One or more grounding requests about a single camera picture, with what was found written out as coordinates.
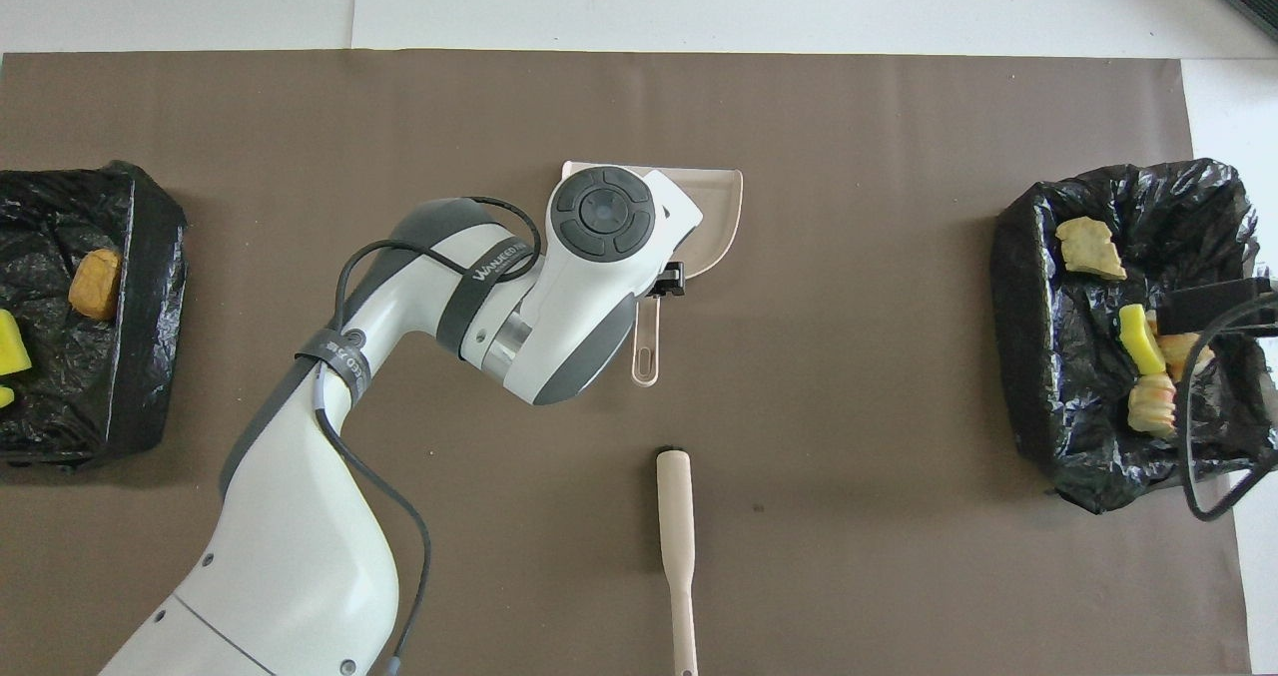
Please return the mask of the curved yellow sponge piece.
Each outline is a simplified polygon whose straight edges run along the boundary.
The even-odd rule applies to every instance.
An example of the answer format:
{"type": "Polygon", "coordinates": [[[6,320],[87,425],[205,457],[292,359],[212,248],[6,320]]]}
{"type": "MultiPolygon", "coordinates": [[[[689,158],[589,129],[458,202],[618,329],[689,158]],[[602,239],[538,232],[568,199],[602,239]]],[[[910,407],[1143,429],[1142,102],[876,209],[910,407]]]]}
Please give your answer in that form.
{"type": "Polygon", "coordinates": [[[1167,358],[1157,339],[1157,313],[1141,304],[1122,305],[1118,311],[1120,342],[1134,360],[1137,374],[1167,371],[1167,358]]]}

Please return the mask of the striped orange toy croissant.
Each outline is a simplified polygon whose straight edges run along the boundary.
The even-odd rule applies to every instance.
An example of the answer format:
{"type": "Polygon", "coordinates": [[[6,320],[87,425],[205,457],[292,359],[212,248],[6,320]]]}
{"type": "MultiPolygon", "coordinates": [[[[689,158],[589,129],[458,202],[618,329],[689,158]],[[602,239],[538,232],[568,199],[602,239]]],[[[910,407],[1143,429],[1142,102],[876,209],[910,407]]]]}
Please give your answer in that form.
{"type": "Polygon", "coordinates": [[[1168,436],[1176,429],[1176,385],[1168,372],[1143,374],[1128,394],[1128,426],[1137,433],[1168,436]]]}

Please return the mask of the black bin with crumpled bag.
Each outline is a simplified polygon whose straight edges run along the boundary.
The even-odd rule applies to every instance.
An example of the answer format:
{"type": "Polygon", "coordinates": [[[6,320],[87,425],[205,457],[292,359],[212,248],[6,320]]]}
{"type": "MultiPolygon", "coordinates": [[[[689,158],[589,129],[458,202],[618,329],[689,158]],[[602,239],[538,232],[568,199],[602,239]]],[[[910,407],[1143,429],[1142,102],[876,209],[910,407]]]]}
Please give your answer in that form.
{"type": "Polygon", "coordinates": [[[996,217],[990,296],[1010,429],[1068,503],[1100,515],[1182,484],[1182,440],[1130,426],[1137,365],[1120,312],[1252,277],[1255,231],[1238,171],[1214,158],[1036,181],[996,217]],[[1123,279],[1068,271],[1057,230],[1076,219],[1105,227],[1123,279]]]}

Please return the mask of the beige plastic dustpan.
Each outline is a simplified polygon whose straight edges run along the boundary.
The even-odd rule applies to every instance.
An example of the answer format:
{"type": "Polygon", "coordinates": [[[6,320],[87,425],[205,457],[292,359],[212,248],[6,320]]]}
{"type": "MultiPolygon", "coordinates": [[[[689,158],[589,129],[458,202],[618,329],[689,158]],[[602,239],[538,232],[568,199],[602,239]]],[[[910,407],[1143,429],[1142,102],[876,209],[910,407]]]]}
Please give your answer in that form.
{"type": "Polygon", "coordinates": [[[620,351],[634,383],[658,380],[663,305],[653,282],[668,262],[688,282],[731,249],[744,178],[723,167],[570,162],[546,212],[547,265],[538,328],[555,371],[539,390],[562,401],[587,388],[620,351]]]}

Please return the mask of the beige handled black bristle brush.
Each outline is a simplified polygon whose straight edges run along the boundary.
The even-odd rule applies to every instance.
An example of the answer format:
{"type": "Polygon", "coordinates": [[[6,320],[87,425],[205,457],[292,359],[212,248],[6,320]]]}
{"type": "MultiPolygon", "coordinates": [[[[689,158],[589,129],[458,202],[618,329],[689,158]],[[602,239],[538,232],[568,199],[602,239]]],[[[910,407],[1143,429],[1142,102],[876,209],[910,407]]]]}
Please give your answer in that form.
{"type": "Polygon", "coordinates": [[[659,548],[668,585],[674,676],[698,676],[693,584],[697,564],[691,461],[684,449],[662,449],[656,459],[659,548]]]}

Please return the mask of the black bin with smooth bag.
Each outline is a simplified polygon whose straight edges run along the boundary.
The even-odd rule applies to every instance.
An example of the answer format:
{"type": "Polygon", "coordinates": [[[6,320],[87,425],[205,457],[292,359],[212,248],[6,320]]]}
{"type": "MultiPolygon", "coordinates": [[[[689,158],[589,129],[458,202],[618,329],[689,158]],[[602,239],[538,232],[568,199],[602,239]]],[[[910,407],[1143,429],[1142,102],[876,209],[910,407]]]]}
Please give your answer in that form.
{"type": "Polygon", "coordinates": [[[164,438],[183,298],[187,212],[142,167],[0,171],[0,309],[32,369],[0,376],[0,463],[66,472],[164,438]],[[75,313],[68,293],[92,250],[123,257],[115,319],[75,313]]]}

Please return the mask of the brown paper table mat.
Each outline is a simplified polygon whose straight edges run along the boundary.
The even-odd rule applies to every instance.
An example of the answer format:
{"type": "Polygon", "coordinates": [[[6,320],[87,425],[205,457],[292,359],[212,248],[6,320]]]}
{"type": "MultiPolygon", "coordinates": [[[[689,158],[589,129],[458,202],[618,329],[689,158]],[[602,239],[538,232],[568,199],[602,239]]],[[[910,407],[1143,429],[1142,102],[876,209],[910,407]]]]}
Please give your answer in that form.
{"type": "Polygon", "coordinates": [[[189,279],[164,443],[0,470],[0,676],[95,676],[199,561],[219,474],[357,248],[424,201],[543,216],[567,158],[736,167],[726,258],[528,406],[404,337],[351,449],[435,544],[403,676],[656,676],[654,449],[691,454],[707,676],[1240,673],[1235,526],[1176,489],[1091,515],[1019,457],[996,216],[1035,181],[1189,158],[1160,61],[289,51],[10,54],[0,167],[155,178],[189,279]]]}

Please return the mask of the pale green toy dumpling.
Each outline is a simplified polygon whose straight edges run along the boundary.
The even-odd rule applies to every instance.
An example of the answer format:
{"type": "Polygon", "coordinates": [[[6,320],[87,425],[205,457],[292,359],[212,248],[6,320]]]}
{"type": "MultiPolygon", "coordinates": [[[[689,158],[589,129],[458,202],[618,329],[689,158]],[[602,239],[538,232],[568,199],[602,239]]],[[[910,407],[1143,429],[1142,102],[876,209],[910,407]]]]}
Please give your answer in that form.
{"type": "Polygon", "coordinates": [[[1178,383],[1186,371],[1190,371],[1191,374],[1200,374],[1215,359],[1215,351],[1213,351],[1210,345],[1206,345],[1199,353],[1197,359],[1190,362],[1190,351],[1199,342],[1200,334],[1162,334],[1157,311],[1146,312],[1146,325],[1150,326],[1154,334],[1158,348],[1166,360],[1166,371],[1173,383],[1178,383]]]}
{"type": "Polygon", "coordinates": [[[1127,280],[1111,227],[1104,222],[1090,217],[1067,220],[1057,226],[1056,238],[1068,272],[1091,273],[1111,281],[1127,280]]]}

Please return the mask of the squarish yellow sponge piece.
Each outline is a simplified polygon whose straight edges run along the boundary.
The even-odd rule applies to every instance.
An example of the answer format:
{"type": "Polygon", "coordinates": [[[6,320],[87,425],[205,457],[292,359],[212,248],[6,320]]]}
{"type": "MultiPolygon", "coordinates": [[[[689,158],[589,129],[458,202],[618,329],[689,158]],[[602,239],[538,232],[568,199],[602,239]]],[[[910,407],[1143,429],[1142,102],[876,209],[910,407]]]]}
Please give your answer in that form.
{"type": "Polygon", "coordinates": [[[33,360],[15,316],[0,309],[0,376],[32,369],[33,360]]]}

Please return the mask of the brown cork nugget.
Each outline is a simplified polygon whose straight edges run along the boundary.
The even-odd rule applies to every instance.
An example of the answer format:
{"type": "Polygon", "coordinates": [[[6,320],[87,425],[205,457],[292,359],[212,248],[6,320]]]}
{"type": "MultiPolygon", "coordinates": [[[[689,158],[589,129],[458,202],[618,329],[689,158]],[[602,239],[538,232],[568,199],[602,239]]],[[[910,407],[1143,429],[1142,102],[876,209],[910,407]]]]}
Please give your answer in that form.
{"type": "Polygon", "coordinates": [[[68,293],[70,308],[88,319],[112,322],[123,265],[123,257],[116,250],[97,249],[86,254],[70,284],[68,293]]]}

